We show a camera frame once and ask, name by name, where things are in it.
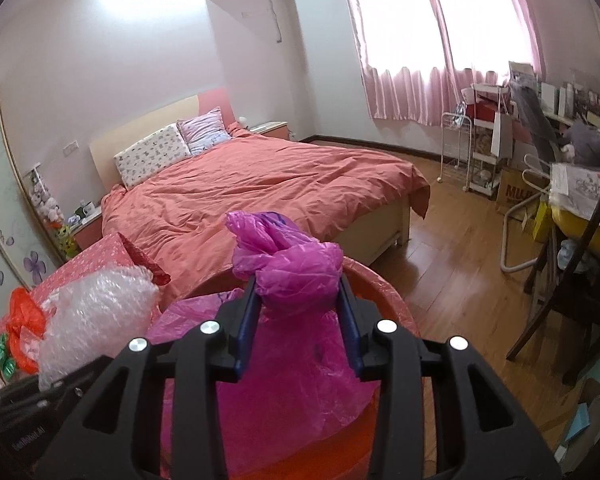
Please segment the green patterned plastic bag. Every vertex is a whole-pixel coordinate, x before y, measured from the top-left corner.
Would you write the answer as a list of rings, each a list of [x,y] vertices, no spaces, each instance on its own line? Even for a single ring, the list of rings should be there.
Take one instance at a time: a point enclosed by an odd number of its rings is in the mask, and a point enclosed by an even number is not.
[[[8,333],[0,334],[0,379],[8,384],[14,378],[17,364],[10,353],[8,345]]]

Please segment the pink right nightstand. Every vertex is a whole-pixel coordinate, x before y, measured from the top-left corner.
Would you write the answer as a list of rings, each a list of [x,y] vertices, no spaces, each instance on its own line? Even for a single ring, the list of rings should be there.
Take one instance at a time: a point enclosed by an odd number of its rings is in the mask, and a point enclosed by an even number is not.
[[[283,140],[290,139],[288,122],[280,122],[279,120],[273,120],[272,122],[262,122],[262,124],[250,127],[249,131],[253,134],[268,136],[269,138]]]

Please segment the pink striped curtain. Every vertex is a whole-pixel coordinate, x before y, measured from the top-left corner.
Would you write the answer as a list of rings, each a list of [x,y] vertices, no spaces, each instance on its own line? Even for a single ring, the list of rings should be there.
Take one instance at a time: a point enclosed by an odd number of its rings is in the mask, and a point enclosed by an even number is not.
[[[472,84],[545,70],[528,0],[347,0],[370,117],[439,125]]]

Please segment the pink nightstand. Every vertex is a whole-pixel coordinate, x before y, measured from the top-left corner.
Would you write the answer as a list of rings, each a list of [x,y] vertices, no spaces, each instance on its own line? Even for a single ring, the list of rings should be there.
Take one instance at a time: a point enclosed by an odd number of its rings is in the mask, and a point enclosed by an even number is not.
[[[72,236],[81,250],[85,250],[102,238],[102,208],[97,207],[93,213],[83,219]]]
[[[253,134],[268,136],[269,138],[283,140],[290,139],[288,122],[280,122],[279,120],[273,120],[272,122],[262,122],[262,124],[250,127],[249,131]]]

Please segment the white rolling shelf cart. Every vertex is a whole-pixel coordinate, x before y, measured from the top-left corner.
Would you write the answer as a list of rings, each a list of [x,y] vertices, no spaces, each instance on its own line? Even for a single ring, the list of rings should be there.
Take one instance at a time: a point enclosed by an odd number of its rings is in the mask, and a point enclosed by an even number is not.
[[[468,190],[494,198],[502,169],[513,157],[509,88],[472,84],[463,90],[463,96],[470,122]]]

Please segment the floral sliding wardrobe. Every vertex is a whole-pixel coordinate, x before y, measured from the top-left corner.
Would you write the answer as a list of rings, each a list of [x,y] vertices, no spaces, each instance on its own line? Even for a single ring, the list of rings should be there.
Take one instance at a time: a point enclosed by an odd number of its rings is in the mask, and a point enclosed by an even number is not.
[[[15,288],[34,289],[59,265],[12,160],[0,107],[0,319]]]

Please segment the plush toy stack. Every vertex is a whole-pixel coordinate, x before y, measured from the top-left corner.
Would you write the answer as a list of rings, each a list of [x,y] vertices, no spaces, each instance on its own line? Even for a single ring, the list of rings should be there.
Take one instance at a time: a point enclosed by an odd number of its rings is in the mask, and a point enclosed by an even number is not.
[[[27,194],[32,207],[61,258],[69,261],[79,255],[80,248],[76,244],[58,201],[55,200],[40,173],[40,165],[35,165],[31,169],[26,181],[28,185]]]

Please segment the pink striped pillow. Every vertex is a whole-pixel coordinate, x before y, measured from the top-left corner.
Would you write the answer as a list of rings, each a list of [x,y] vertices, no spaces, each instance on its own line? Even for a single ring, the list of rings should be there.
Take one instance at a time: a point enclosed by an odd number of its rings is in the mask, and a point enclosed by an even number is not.
[[[200,155],[232,138],[225,129],[219,107],[212,108],[206,114],[180,119],[176,125],[192,156]]]

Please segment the orange-red plastic bag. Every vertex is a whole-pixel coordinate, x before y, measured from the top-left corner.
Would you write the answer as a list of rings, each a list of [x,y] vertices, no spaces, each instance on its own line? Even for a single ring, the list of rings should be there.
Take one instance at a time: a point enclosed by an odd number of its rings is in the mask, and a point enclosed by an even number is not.
[[[46,327],[42,309],[22,287],[12,291],[6,324],[8,348],[17,367],[26,374],[38,372],[38,354]]]

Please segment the magenta plastic bag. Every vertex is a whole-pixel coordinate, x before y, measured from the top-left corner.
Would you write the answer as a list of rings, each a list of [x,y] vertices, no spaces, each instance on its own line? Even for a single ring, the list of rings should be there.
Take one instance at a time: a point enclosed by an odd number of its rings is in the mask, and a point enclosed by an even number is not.
[[[374,433],[373,382],[350,369],[335,312],[343,252],[276,212],[231,212],[236,278],[262,310],[251,360],[218,385],[227,469],[236,478],[341,479],[362,470]]]

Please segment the bed with salmon duvet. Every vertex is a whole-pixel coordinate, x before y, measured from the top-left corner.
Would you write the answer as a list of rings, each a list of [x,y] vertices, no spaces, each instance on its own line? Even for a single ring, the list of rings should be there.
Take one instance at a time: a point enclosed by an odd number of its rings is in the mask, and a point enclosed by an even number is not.
[[[407,242],[410,215],[423,217],[429,200],[425,177],[396,156],[239,130],[135,188],[115,185],[102,201],[102,232],[123,235],[170,275],[168,306],[227,288],[232,211],[278,212],[371,264],[393,243]]]

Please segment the pink left nightstand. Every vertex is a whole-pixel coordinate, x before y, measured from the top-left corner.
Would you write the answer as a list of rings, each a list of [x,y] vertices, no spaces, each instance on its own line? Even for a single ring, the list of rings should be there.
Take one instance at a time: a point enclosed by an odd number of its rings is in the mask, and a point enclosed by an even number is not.
[[[81,250],[85,250],[102,238],[102,208],[97,207],[93,213],[83,219],[72,236]]]

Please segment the white floral pillow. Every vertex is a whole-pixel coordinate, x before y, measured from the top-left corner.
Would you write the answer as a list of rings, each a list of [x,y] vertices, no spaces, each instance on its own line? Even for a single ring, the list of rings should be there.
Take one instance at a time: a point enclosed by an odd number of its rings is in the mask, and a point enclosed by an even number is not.
[[[190,155],[189,148],[174,122],[114,155],[114,164],[127,190]]]

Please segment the clear bubble wrap bundle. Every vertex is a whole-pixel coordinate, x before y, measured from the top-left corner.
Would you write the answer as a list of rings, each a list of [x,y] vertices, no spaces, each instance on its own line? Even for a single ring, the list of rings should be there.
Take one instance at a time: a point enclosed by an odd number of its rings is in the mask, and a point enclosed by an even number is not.
[[[46,327],[38,347],[38,388],[100,356],[116,356],[146,333],[161,298],[143,266],[110,266],[53,290],[42,303]]]

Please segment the red floral tablecloth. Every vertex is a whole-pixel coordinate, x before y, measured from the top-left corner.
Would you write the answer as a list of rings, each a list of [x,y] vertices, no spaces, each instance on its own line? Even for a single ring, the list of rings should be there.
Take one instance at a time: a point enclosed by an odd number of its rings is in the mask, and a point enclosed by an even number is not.
[[[34,302],[42,309],[48,320],[55,314],[53,307],[45,309],[44,301],[56,289],[60,289],[72,282],[85,278],[87,275],[96,273],[102,269],[110,268],[127,268],[128,266],[143,266],[151,273],[152,282],[157,286],[166,286],[170,283],[171,277],[165,270],[154,260],[149,259],[140,248],[136,247],[130,240],[125,238],[120,233],[109,234],[92,245],[84,252],[81,252],[76,258],[73,258],[59,270],[55,271],[51,276],[42,281],[41,284],[35,286],[29,295]],[[8,319],[7,313],[0,318],[0,334],[6,332],[6,324]],[[23,373],[18,367],[14,378],[8,383],[23,377],[31,376]],[[0,389],[7,386],[0,379]]]

